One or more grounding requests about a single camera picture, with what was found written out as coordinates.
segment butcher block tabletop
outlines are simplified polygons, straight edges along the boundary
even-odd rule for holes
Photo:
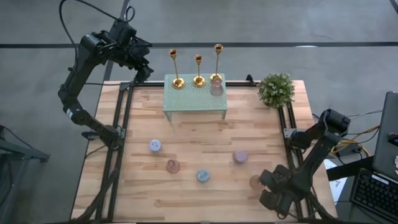
[[[297,127],[306,129],[314,121],[304,82],[296,80],[294,85]],[[257,87],[227,87],[225,120],[219,111],[205,111],[175,113],[168,122],[162,109],[163,87],[134,88],[113,221],[278,221],[276,212],[259,203],[261,192],[249,185],[252,175],[260,175],[264,169],[273,171],[278,164],[287,166],[278,112],[260,102],[257,91]],[[118,92],[118,86],[102,89],[96,119],[104,124],[113,122]],[[161,152],[149,150],[153,139],[162,143]],[[102,145],[100,140],[90,142],[87,153]],[[85,159],[72,218],[81,215],[100,190],[106,150],[104,147]],[[234,162],[237,150],[248,152],[244,164]],[[169,159],[180,162],[178,173],[166,171]],[[209,170],[208,182],[197,181],[199,169]],[[320,203],[336,217],[325,166],[315,173],[313,186]],[[306,215],[304,201],[302,205]],[[290,212],[296,214],[294,205]]]

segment green patterned tabletop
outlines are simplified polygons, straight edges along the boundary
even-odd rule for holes
[[[206,83],[203,87],[196,87],[193,84],[193,78],[197,74],[181,74],[179,77],[185,80],[185,86],[181,90],[173,88],[172,82],[175,75],[165,75],[164,77],[164,100],[163,111],[215,111],[227,110],[226,88],[224,74],[222,86],[224,93],[221,96],[213,96],[210,93],[211,74],[201,74],[205,77]]]

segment concrete floor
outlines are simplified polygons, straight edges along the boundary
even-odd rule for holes
[[[0,1],[0,44],[67,44],[54,0]],[[123,0],[97,0],[98,7],[118,16]],[[364,42],[396,41],[397,18],[390,2],[374,0],[139,0],[131,25],[151,42]],[[110,18],[75,1],[64,16],[76,42],[89,32],[108,30]],[[212,48],[179,49],[180,73],[214,70]],[[248,73],[261,79],[270,72],[289,72],[305,81],[312,111],[333,108],[350,115],[381,108],[384,94],[398,90],[397,47],[225,48],[220,71],[230,80]],[[13,223],[68,220],[87,141],[84,127],[63,113],[57,90],[73,64],[72,49],[0,49],[0,123],[37,149],[51,154],[46,164],[30,163],[18,195]],[[167,49],[151,49],[151,80],[173,72]],[[102,82],[104,66],[90,82]],[[131,80],[133,73],[115,66],[111,80]],[[95,113],[98,86],[86,86],[82,105]],[[351,132],[379,123],[380,114],[355,120]],[[365,146],[374,152],[375,139]],[[345,158],[357,159],[355,156]]]

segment table leg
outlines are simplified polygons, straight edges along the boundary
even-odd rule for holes
[[[166,116],[169,122],[172,122],[172,112],[163,111],[164,115]]]
[[[225,119],[225,115],[226,115],[226,110],[222,111],[221,119]]]

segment gold candlestick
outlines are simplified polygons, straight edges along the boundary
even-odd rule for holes
[[[203,87],[205,85],[205,79],[200,76],[200,62],[201,62],[201,55],[196,55],[195,60],[198,64],[198,75],[193,78],[193,84],[196,87]]]
[[[175,59],[177,58],[177,50],[170,49],[169,55],[173,59],[175,76],[176,76],[176,78],[172,82],[172,85],[176,89],[182,89],[185,86],[185,81],[184,79],[178,77],[177,64],[175,63]]]
[[[222,51],[222,49],[223,49],[223,46],[221,45],[221,44],[216,44],[215,46],[214,46],[214,48],[216,49],[216,54],[217,54],[217,61],[216,61],[216,73],[214,73],[214,74],[212,74],[211,76],[210,76],[210,81],[213,83],[214,82],[214,80],[216,79],[216,78],[219,78],[220,80],[222,80],[223,79],[223,77],[221,77],[221,75],[219,75],[218,74],[218,57],[220,56],[220,53],[221,53],[221,51]]]

